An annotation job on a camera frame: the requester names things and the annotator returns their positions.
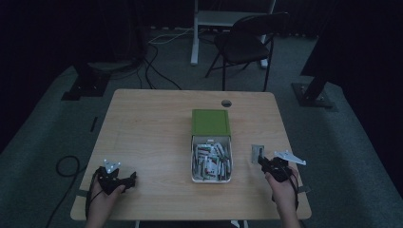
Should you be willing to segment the green and white sliding box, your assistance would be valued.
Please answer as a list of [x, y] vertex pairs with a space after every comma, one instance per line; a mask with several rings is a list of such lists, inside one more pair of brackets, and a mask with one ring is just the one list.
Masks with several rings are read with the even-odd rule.
[[199, 143], [221, 143], [228, 146], [232, 153], [231, 128], [227, 110], [193, 109], [191, 135], [191, 161], [193, 148]]

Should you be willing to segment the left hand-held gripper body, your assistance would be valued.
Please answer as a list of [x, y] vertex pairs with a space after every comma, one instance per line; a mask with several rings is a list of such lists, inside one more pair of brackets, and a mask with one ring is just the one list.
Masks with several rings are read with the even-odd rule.
[[111, 194], [118, 186], [125, 186], [125, 179], [119, 179], [119, 162], [104, 160], [103, 167], [106, 169], [105, 176], [102, 179], [98, 178], [102, 190], [106, 194]]

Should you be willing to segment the pile of small packets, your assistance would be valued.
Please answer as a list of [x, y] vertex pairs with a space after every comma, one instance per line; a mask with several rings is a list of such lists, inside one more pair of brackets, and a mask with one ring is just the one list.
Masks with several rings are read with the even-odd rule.
[[191, 177], [193, 182], [227, 183], [233, 169], [232, 153], [220, 142], [199, 143], [192, 151]]

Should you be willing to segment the black folding chair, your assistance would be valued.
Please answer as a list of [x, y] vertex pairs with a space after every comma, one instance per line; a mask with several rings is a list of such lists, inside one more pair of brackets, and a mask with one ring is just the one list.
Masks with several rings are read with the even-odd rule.
[[284, 32], [289, 18], [290, 14], [285, 11], [240, 18], [228, 32], [214, 38], [218, 53], [205, 77], [213, 70], [221, 69], [221, 88], [225, 89], [228, 67], [243, 65], [243, 69], [246, 69], [253, 62], [266, 60], [262, 90], [265, 91], [270, 75], [274, 37]]

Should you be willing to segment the person's left hand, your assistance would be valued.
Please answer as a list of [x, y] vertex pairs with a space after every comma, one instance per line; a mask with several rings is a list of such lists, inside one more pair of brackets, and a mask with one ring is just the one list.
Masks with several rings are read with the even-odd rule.
[[115, 203], [124, 190], [125, 187], [120, 185], [109, 195], [103, 191], [97, 193], [92, 198], [92, 202], [89, 206], [88, 218], [97, 220], [108, 219]]

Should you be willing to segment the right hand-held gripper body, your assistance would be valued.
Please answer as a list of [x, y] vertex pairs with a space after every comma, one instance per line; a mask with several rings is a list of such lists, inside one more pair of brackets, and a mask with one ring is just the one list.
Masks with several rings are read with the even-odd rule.
[[280, 152], [275, 151], [274, 158], [266, 160], [266, 172], [269, 172], [278, 182], [287, 181], [293, 174], [289, 168], [288, 162], [301, 165], [307, 164], [306, 160], [302, 160], [288, 150]]

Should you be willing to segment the person's right hand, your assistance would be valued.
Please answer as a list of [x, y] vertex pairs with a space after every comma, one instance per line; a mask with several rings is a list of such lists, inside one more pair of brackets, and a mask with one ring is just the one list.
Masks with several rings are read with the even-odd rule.
[[265, 178], [268, 181], [273, 192], [273, 199], [278, 209], [297, 211], [297, 176], [298, 172], [293, 167], [290, 167], [293, 172], [291, 179], [284, 182], [278, 182], [270, 173], [265, 173]]

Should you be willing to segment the black stand base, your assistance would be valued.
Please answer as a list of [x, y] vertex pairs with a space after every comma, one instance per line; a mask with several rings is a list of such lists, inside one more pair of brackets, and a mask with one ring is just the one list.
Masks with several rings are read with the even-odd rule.
[[120, 66], [113, 69], [99, 69], [88, 63], [74, 64], [77, 78], [62, 96], [62, 101], [79, 101], [82, 97], [103, 97], [113, 73], [122, 73], [129, 66]]
[[324, 90], [327, 80], [324, 77], [315, 77], [310, 84], [292, 83], [298, 104], [307, 107], [322, 107], [331, 109], [331, 102]]

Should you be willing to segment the small grey packet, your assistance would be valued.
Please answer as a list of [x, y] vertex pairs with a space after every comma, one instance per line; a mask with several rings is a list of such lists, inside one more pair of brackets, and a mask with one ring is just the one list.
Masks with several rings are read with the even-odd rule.
[[258, 145], [258, 144], [253, 144], [252, 145], [252, 157], [251, 157], [252, 163], [258, 163], [259, 149], [261, 147], [264, 147], [264, 146], [263, 145]]

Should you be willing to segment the white desk frame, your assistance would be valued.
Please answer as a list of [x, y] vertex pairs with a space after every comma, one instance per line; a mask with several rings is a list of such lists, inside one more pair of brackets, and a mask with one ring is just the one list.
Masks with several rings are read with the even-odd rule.
[[199, 9], [199, 0], [194, 0], [193, 44], [190, 65], [196, 66], [199, 61], [199, 26], [232, 27], [237, 20], [249, 15], [262, 15], [262, 12], [201, 10]]

